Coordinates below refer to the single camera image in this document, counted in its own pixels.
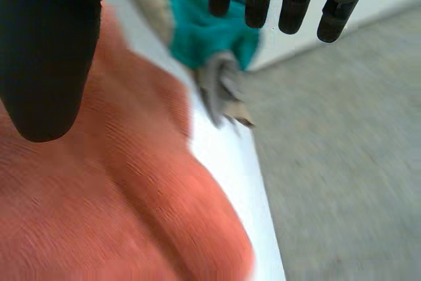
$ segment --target crumpled cloth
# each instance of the crumpled cloth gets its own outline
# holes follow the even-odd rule
[[[105,7],[67,135],[30,143],[0,104],[1,279],[248,277],[250,241],[189,136],[184,86],[131,52]]]
[[[172,55],[198,69],[215,53],[231,51],[247,70],[259,46],[258,29],[245,24],[245,0],[231,0],[226,16],[208,11],[208,0],[135,0]]]

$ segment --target teal cloth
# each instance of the teal cloth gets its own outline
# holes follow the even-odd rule
[[[170,0],[175,30],[170,50],[186,66],[196,69],[214,53],[230,50],[246,70],[259,44],[259,31],[244,21],[245,0],[231,0],[227,15],[208,12],[208,0]]]

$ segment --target white wall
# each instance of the white wall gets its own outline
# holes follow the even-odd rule
[[[409,0],[360,0],[348,21],[347,30],[344,30],[344,32],[358,28],[358,25],[362,23],[379,19],[381,16],[399,10],[399,7],[407,4],[407,1]],[[334,43],[323,44],[316,35],[325,2],[326,0],[312,0],[301,29],[295,35],[289,36],[281,33],[278,29],[282,0],[271,0],[268,20],[262,29],[260,48],[250,66],[250,70],[258,70],[317,43],[335,45]]]

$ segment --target orange towel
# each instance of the orange towel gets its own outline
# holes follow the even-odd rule
[[[0,104],[0,280],[243,281],[251,244],[189,132],[183,85],[105,7],[67,135],[27,142]]]

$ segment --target textured fabric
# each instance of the textured fabric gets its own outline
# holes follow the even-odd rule
[[[175,20],[172,54],[190,68],[198,68],[214,53],[232,51],[246,70],[259,43],[259,31],[244,21],[245,0],[231,0],[227,15],[208,12],[208,0],[170,0]]]
[[[183,85],[105,9],[67,135],[25,141],[0,105],[1,279],[244,280],[251,244],[189,133]]]

